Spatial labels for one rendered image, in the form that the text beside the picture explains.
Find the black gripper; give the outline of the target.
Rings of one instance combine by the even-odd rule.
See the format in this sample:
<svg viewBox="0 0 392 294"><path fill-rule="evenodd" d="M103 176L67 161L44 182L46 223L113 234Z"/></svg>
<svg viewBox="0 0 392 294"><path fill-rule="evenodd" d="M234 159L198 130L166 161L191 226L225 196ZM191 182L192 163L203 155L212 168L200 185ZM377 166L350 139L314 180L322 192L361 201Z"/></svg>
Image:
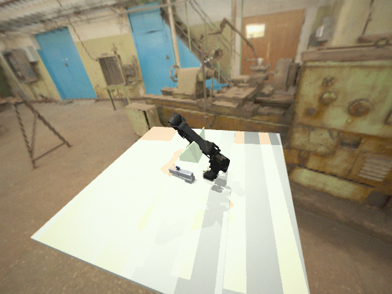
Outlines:
<svg viewBox="0 0 392 294"><path fill-rule="evenodd" d="M211 160L209 160L208 162L210 163L209 168L211 168L211 169L204 173L204 178L209 179L209 180L216 179L218 177L217 175L220 171L220 170L218 170L218 171L216 170L217 163L215 161L211 161Z"/></svg>

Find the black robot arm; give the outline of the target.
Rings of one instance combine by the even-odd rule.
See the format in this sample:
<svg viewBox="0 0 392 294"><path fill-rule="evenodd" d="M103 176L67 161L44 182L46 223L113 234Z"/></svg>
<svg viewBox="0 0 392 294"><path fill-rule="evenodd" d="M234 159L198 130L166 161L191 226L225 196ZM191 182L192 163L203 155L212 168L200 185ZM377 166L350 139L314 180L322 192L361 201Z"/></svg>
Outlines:
<svg viewBox="0 0 392 294"><path fill-rule="evenodd" d="M202 150L202 153L207 156L211 161L215 161L217 163L216 170L221 170L223 172L227 172L227 169L230 164L230 159L221 154L221 150L219 147L213 142L209 142L208 140L204 140L201 138L192 128L188 126L186 120L179 113L174 113L172 117L168 120L168 124L175 130L177 130L178 134L186 139L190 144L195 141L199 148ZM215 149L215 147L217 149Z"/></svg>

